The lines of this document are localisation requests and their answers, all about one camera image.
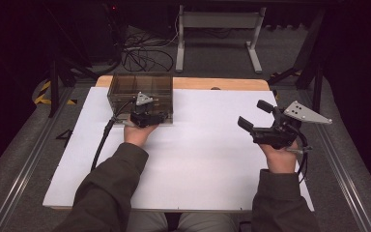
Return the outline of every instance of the gray carpet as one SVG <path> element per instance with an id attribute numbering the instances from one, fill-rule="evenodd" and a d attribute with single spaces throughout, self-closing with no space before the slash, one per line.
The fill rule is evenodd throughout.
<path id="1" fill-rule="evenodd" d="M 257 44 L 257 53 L 263 67 L 262 74 L 254 73 L 248 53 L 244 48 L 244 42 L 251 33 L 251 31 L 233 31 L 227 39 L 223 40 L 215 39 L 204 33 L 188 34 L 185 38 L 184 71 L 175 73 L 175 75 L 268 79 L 270 74 L 283 72 L 293 66 L 306 30 L 302 28 L 298 30 L 277 29 L 273 32 L 263 30 Z M 175 44 L 161 48 L 161 50 L 176 57 Z M 166 65 L 170 63 L 169 59 L 163 55 L 157 55 L 154 58 Z M 123 67 L 118 67 L 117 72 L 123 71 Z M 286 106 L 295 100 L 304 101 L 299 91 L 289 87 L 293 81 L 295 78 L 290 77 L 272 86 L 272 89 L 278 90 L 279 100 L 277 102 L 280 106 Z M 76 99 L 77 104 L 68 104 L 62 110 L 48 137 L 39 162 L 2 231 L 50 231 L 68 214 L 65 211 L 43 207 L 42 203 L 50 184 L 50 178 L 64 152 L 65 141 L 55 138 L 65 130 L 73 129 L 89 88 L 93 85 L 94 81 L 90 79 L 78 80 L 71 94 L 71 99 Z M 37 86 L 37 92 L 41 87 L 42 84 Z M 38 105 L 0 159 L 0 207 L 23 163 L 33 150 L 47 120 L 49 109 L 48 104 Z M 371 218 L 371 177 L 340 119 L 326 81 L 323 86 L 321 113 L 333 119 L 333 125 L 325 126 L 328 137 L 355 184 L 362 205 L 365 207 L 364 210 Z M 321 230 L 327 232 L 360 231 L 342 188 L 332 171 L 327 151 L 324 149 L 315 126 L 304 124 L 302 132 L 314 147 L 309 158 L 306 184 Z M 240 220 L 248 218 L 248 215 L 240 215 Z M 249 225 L 244 225 L 243 231 L 250 231 Z"/>

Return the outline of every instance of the metal rail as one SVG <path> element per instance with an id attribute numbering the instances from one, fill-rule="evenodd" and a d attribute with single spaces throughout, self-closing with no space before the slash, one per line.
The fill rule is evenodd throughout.
<path id="1" fill-rule="evenodd" d="M 309 95 L 306 93 L 306 90 L 301 90 L 299 93 L 303 103 L 310 107 L 312 101 Z M 371 232 L 371 219 L 367 215 L 366 209 L 363 206 L 359 194 L 357 193 L 357 188 L 355 187 L 351 176 L 346 171 L 335 149 L 333 148 L 333 144 L 328 137 L 327 129 L 321 124 L 313 124 L 313 126 L 315 126 L 316 130 L 318 131 L 323 148 L 327 155 L 327 159 L 330 163 L 333 173 L 336 176 L 338 184 L 341 187 L 346 200 L 348 201 L 352 214 L 354 214 L 357 226 L 359 227 L 360 231 Z"/>
<path id="2" fill-rule="evenodd" d="M 42 155 L 44 147 L 47 142 L 47 138 L 50 135 L 56 121 L 62 112 L 63 107 L 66 105 L 69 97 L 71 96 L 72 88 L 66 88 L 62 93 L 60 99 L 59 109 L 53 115 L 52 118 L 47 118 L 46 123 L 44 124 L 43 130 L 38 138 L 38 141 L 35 143 L 34 148 L 32 149 L 27 161 L 20 170 L 18 176 L 14 180 L 14 184 L 5 199 L 5 202 L 2 204 L 0 209 L 0 231 L 3 231 L 8 220 L 10 219 L 14 208 L 17 205 L 23 191 L 25 190 L 29 179 L 31 178 L 33 171 L 38 164 L 38 161 Z"/>

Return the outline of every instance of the person's left hand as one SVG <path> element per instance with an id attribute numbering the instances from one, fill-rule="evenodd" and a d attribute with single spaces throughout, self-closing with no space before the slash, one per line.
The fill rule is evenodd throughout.
<path id="1" fill-rule="evenodd" d="M 158 125 L 148 126 L 147 128 L 138 128 L 125 125 L 125 142 L 134 144 L 138 147 L 143 147 L 150 133 L 153 132 L 157 127 Z"/>

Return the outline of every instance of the sleeve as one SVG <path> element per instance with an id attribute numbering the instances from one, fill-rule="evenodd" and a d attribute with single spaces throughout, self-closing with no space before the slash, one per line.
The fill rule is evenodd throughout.
<path id="1" fill-rule="evenodd" d="M 298 174 L 273 174 L 261 170 L 252 202 L 253 232 L 320 231 L 317 220 L 300 195 Z"/>
<path id="2" fill-rule="evenodd" d="M 130 200 L 147 158 L 143 149 L 122 143 L 83 180 L 71 213 L 54 231 L 126 231 Z"/>

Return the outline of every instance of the dark floor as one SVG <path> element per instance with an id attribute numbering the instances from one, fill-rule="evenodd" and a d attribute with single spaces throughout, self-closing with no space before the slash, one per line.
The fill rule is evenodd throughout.
<path id="1" fill-rule="evenodd" d="M 303 28 L 275 31 L 264 29 L 256 49 L 263 67 L 262 74 L 254 73 L 244 48 L 244 42 L 249 40 L 251 33 L 233 31 L 226 39 L 213 38 L 204 33 L 189 34 L 185 38 L 184 71 L 175 73 L 175 76 L 269 79 L 272 73 L 283 72 L 293 66 L 307 32 Z M 175 44 L 159 49 L 175 59 Z M 151 56 L 164 65 L 170 65 L 170 59 L 163 54 Z M 123 72 L 124 69 L 120 66 L 116 71 Z M 297 91 L 291 87 L 295 79 L 289 77 L 272 86 L 272 89 L 278 90 L 277 102 L 280 106 L 286 106 L 292 101 L 305 104 L 309 102 L 311 89 Z M 61 86 L 61 92 L 70 91 L 68 99 L 77 100 L 77 104 L 66 104 L 55 122 L 52 122 L 51 131 L 42 146 L 42 152 L 38 155 L 36 166 L 31 169 L 30 178 L 25 180 L 26 188 L 22 189 L 21 195 L 14 200 L 4 220 L 0 220 L 0 231 L 50 231 L 68 214 L 66 211 L 48 209 L 42 203 L 50 185 L 50 178 L 64 151 L 65 140 L 56 139 L 56 136 L 73 129 L 87 93 L 94 84 L 94 80 L 83 78 L 78 79 L 71 90 Z M 41 87 L 42 84 L 37 86 L 36 92 L 39 92 Z M 34 150 L 40 134 L 47 130 L 45 125 L 49 110 L 50 105 L 39 104 L 0 159 L 0 209 L 15 183 L 15 178 Z M 314 147 L 309 158 L 306 183 L 315 207 L 315 216 L 322 231 L 371 231 L 371 176 L 341 121 L 326 81 L 323 86 L 321 114 L 333 119 L 333 125 L 321 128 L 304 124 L 302 127 L 302 132 Z M 335 171 L 338 166 L 351 180 L 348 184 L 355 186 L 357 192 L 354 195 L 358 196 L 360 202 L 353 204 L 352 199 L 347 198 L 348 188 L 343 186 L 343 175 L 338 175 Z M 360 215 L 366 215 L 370 220 L 363 221 L 364 217 L 360 219 Z M 245 219 L 247 215 L 241 215 L 241 220 Z M 243 231 L 250 231 L 249 225 L 244 225 Z"/>

